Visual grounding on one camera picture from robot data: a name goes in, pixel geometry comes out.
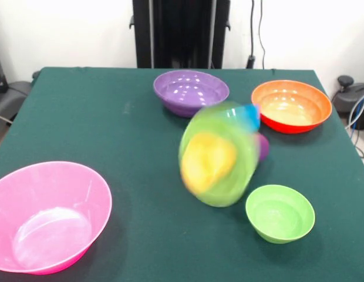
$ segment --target pink bowl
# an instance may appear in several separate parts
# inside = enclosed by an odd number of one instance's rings
[[[51,274],[78,261],[112,210],[105,180],[71,162],[33,164],[0,180],[0,270]]]

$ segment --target green felt surface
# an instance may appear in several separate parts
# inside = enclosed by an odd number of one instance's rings
[[[47,160],[96,169],[113,194],[107,228],[71,268],[37,277],[0,272],[0,282],[364,281],[364,166],[333,112],[317,129],[288,136],[262,125],[271,151],[244,198],[206,206],[184,188],[178,146],[188,120],[164,110],[152,83],[163,70],[46,68],[0,148],[0,177]],[[230,98],[250,102],[270,79],[322,89],[312,71],[212,70]],[[261,239],[245,198],[283,184],[311,202],[316,224],[287,245]]]

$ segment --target black stand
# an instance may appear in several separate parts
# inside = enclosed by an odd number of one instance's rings
[[[222,68],[230,0],[133,0],[138,68]]]

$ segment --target small green bowl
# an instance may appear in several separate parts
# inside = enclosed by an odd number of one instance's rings
[[[246,214],[258,234],[274,244],[302,238],[315,223],[310,202],[296,190],[281,185],[255,189],[247,198]]]

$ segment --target orange bowl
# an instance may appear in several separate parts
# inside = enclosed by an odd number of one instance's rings
[[[322,124],[332,113],[332,104],[319,89],[292,80],[260,84],[251,101],[260,105],[261,120],[276,131],[302,133]]]

